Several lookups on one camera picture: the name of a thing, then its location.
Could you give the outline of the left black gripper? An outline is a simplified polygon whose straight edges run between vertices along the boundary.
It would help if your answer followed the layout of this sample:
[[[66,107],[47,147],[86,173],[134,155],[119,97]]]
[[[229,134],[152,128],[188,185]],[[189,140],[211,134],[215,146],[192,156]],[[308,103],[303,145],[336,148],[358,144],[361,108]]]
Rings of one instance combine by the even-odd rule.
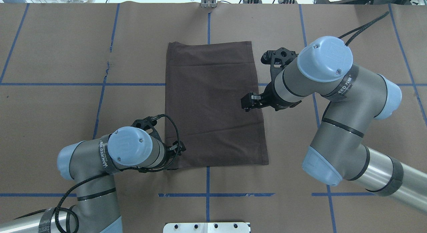
[[[183,152],[186,151],[186,146],[183,142],[174,141],[172,145],[164,146],[164,156],[162,160],[162,167],[166,167],[169,163],[172,162],[175,156],[181,156]]]

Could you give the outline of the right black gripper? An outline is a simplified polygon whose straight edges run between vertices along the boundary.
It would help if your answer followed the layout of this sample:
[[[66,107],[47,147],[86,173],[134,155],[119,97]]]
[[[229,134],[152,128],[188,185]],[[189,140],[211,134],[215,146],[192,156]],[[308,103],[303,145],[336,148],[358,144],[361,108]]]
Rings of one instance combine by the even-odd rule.
[[[272,107],[275,111],[284,110],[287,108],[294,108],[302,101],[288,102],[283,100],[276,92],[273,83],[269,83],[262,94],[254,94],[249,92],[241,98],[241,108],[245,112],[252,109],[261,109],[265,107]]]

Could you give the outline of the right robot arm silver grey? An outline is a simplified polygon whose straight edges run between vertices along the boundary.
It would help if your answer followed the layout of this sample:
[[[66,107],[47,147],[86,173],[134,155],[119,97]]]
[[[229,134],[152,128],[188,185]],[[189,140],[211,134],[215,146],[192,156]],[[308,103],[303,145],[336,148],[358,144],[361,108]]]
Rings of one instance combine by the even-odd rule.
[[[329,186],[352,181],[426,213],[426,174],[362,144],[371,122],[399,107],[396,84],[354,63],[350,47],[334,36],[316,39],[299,54],[269,50],[261,61],[270,64],[271,82],[263,93],[241,98],[245,111],[293,108],[313,93],[329,101],[302,162],[308,175]]]

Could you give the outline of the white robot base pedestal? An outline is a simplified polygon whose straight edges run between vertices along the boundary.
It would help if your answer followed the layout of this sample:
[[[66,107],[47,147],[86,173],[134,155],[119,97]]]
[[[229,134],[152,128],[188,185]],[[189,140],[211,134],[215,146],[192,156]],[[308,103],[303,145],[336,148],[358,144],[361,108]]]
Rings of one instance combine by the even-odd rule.
[[[251,233],[247,222],[167,223],[163,233]]]

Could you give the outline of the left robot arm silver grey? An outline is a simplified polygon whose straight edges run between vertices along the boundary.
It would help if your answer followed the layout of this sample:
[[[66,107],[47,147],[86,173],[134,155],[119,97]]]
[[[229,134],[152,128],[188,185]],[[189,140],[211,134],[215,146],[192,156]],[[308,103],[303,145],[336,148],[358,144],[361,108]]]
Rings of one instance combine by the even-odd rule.
[[[2,233],[122,233],[114,175],[167,169],[184,144],[166,146],[156,132],[126,126],[90,141],[63,148],[57,158],[62,177],[76,184],[56,207],[1,224]]]

